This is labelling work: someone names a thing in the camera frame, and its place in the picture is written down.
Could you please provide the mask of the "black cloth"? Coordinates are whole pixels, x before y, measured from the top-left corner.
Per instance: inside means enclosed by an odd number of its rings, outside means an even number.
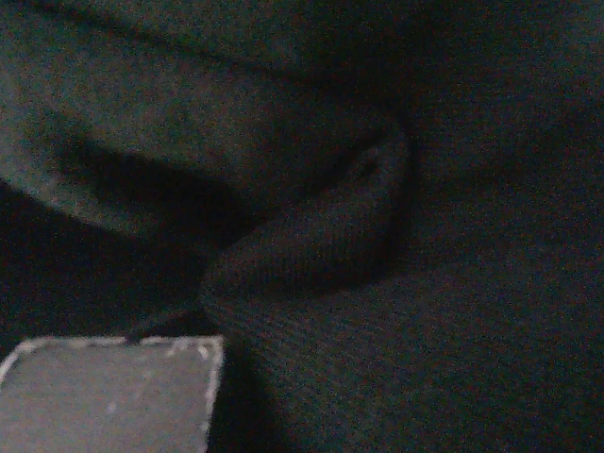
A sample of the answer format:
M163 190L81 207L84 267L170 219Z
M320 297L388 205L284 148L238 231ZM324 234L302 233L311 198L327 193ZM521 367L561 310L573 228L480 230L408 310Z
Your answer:
M185 260L207 452L603 448L599 1L5 1L1 183Z

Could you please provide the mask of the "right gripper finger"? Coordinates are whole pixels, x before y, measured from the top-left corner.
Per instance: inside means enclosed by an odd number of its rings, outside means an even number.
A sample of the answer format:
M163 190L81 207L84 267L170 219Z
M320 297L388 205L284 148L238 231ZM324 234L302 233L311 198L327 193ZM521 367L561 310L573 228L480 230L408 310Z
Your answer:
M220 337L41 337L1 362L4 452L205 452Z

